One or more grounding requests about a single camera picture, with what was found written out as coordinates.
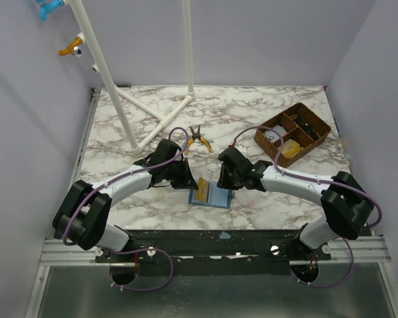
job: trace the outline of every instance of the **gray wall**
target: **gray wall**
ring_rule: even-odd
[[[398,281],[398,0],[378,0],[328,89],[352,170],[385,210]]]
[[[375,0],[192,0],[197,84],[327,84]],[[186,85],[182,1],[84,1],[117,83]],[[78,25],[54,13],[66,38]],[[92,85],[90,53],[79,59]]]
[[[0,1],[0,318],[23,317],[68,187],[90,92],[34,1]]]

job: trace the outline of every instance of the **white pipe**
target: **white pipe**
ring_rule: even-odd
[[[192,21],[190,18],[190,0],[183,0],[184,21],[184,46],[186,47],[186,67],[189,96],[194,97],[193,87],[193,45],[192,45]]]
[[[161,115],[160,113],[154,111],[153,109],[151,109],[149,106],[146,106],[145,104],[143,104],[141,101],[139,101],[138,99],[135,99],[133,96],[125,93],[122,89],[120,89],[119,87],[117,87],[117,92],[120,96],[124,97],[126,100],[128,100],[130,103],[138,106],[138,108],[141,108],[142,110],[144,110],[146,113],[151,114],[154,118],[159,119],[160,121],[165,119],[164,115]]]
[[[193,101],[193,96],[187,95],[182,102],[180,103],[180,105],[178,105],[177,107],[175,107],[171,113],[169,113],[156,127],[155,129],[153,129],[147,136],[145,139],[143,139],[140,144],[139,144],[139,148],[140,151],[142,151],[144,149],[144,147],[146,147],[146,145],[148,143],[150,143],[150,141],[152,139],[154,139],[166,126],[168,126],[169,123],[171,123],[171,121],[178,115],[179,112],[182,111],[182,109],[189,104],[191,101]]]
[[[94,34],[92,25],[87,16],[87,12],[82,4],[82,0],[70,0],[70,6],[74,12],[75,18],[80,25],[81,32],[86,38],[87,45],[92,53],[94,62],[98,65],[100,76],[106,86],[107,92],[111,97],[113,106],[115,107],[128,141],[134,152],[138,151],[139,145],[135,141],[133,131],[131,130],[127,116],[125,115],[124,108],[122,107],[121,100],[119,99],[116,86],[112,80],[109,68],[107,68],[105,58],[100,50],[99,42]]]

